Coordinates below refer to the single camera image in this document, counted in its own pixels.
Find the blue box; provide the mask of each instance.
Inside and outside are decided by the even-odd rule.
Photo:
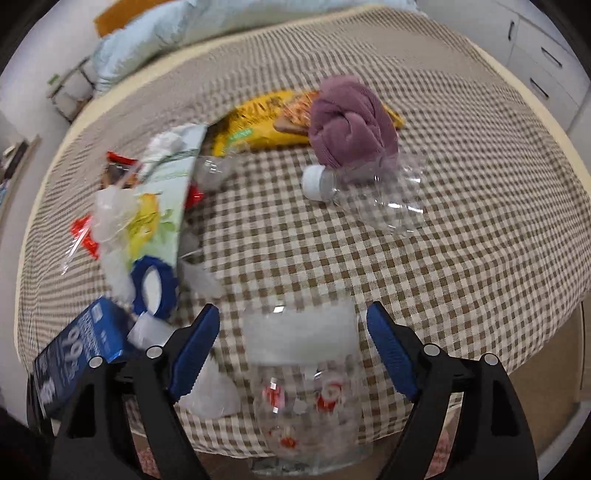
[[[61,416],[92,357],[100,355],[112,362],[125,360],[136,351],[127,341],[132,326],[125,310],[101,297],[45,347],[33,362],[33,374],[46,417]]]

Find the blue gripper pad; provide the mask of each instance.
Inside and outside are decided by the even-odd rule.
[[[417,380],[413,373],[413,362],[390,328],[390,318],[378,303],[368,308],[368,330],[382,363],[386,367],[396,390],[410,401],[417,398]]]
[[[188,394],[197,380],[201,367],[205,363],[217,334],[220,331],[220,313],[213,305],[200,314],[191,336],[177,355],[171,370],[168,392],[175,402]]]

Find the brown checkered fabric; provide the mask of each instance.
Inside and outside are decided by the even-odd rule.
[[[142,87],[88,127],[51,172],[28,238],[18,346],[27,368],[108,288],[98,263],[60,264],[72,220],[88,212],[107,150],[141,153],[151,136],[187,121],[212,123],[279,89],[314,89],[355,74],[407,127],[403,151],[426,158],[426,225],[400,239],[300,189],[310,148],[245,155],[219,193],[187,213],[199,261],[227,295],[215,356],[236,382],[243,413],[180,420],[197,450],[265,455],[253,415],[241,312],[270,296],[349,290],[361,312],[380,300],[394,319],[452,355],[496,353],[511,372],[554,335],[589,290],[589,198],[520,95],[461,36],[407,12],[375,8],[254,34],[210,50]],[[177,323],[205,303],[180,289]],[[360,346],[369,398],[359,437],[401,430],[410,405],[387,376],[365,323]]]

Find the pillow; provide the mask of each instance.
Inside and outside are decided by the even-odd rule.
[[[109,91],[156,55],[180,46],[364,3],[364,0],[176,0],[159,5],[100,42],[93,56],[97,94]],[[414,0],[381,3],[417,11]]]
[[[97,93],[109,91],[154,56],[174,50],[183,39],[193,8],[187,0],[162,4],[103,38],[92,59]]]
[[[264,27],[300,18],[321,15],[368,3],[366,0],[187,0],[200,5],[189,20],[182,45],[229,32]],[[382,0],[389,7],[417,12],[415,0]]]

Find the purple cloth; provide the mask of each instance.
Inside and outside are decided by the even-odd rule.
[[[388,112],[354,76],[322,82],[310,109],[308,137],[318,161],[331,167],[398,152],[398,134]]]

